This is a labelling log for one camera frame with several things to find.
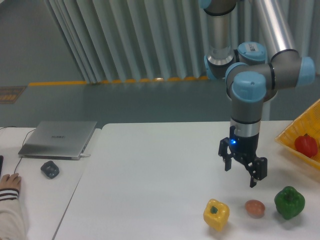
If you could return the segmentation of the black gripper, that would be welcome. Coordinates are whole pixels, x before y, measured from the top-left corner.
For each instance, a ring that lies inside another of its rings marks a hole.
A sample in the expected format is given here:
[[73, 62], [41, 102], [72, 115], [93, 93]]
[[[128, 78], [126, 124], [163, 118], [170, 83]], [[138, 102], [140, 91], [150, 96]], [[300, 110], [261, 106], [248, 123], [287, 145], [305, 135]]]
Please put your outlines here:
[[250, 137], [233, 134], [230, 139], [228, 137], [223, 138], [218, 149], [218, 155], [222, 157], [226, 172], [232, 167], [232, 157], [244, 165], [250, 174], [250, 188], [255, 187], [257, 182], [264, 179], [268, 174], [268, 159], [256, 155], [258, 139], [259, 134]]

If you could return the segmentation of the cream striped sleeve forearm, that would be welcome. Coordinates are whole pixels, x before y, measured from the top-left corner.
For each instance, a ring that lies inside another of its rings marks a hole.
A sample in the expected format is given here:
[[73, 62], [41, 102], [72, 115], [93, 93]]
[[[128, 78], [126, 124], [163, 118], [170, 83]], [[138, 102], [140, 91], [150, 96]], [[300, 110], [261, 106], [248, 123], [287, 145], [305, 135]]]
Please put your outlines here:
[[13, 188], [0, 190], [0, 239], [25, 240], [26, 230], [19, 191]]

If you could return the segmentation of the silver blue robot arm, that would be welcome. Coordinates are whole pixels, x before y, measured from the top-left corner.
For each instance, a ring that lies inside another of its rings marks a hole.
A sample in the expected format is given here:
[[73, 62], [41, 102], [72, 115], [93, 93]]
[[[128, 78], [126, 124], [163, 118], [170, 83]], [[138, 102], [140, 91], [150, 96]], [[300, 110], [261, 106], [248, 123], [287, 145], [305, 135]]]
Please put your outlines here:
[[207, 76], [225, 79], [231, 100], [228, 137], [219, 144], [226, 171], [232, 160], [241, 163], [250, 174], [250, 186], [267, 176], [268, 161], [258, 157], [263, 104], [280, 89], [310, 85], [316, 76], [314, 61], [301, 57], [277, 0], [253, 0], [264, 45], [244, 42], [231, 46], [231, 13], [234, 0], [201, 0], [199, 6], [208, 16], [209, 50], [204, 57]]

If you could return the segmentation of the person's hand on mouse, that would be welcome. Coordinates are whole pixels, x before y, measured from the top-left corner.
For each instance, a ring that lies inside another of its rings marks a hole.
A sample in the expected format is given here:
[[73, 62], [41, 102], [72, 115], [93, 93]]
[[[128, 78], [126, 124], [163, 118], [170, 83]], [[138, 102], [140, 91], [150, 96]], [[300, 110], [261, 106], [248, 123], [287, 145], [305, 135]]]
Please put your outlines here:
[[13, 189], [18, 192], [21, 190], [22, 177], [19, 173], [5, 174], [0, 180], [0, 190]]

